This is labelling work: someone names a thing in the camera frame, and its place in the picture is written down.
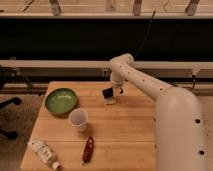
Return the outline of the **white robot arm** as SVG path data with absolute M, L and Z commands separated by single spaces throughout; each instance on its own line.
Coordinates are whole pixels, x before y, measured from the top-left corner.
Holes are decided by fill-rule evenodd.
M 202 105 L 189 90 L 176 87 L 133 67 L 131 54 L 109 61 L 113 88 L 128 80 L 156 101 L 156 171 L 209 171 Z

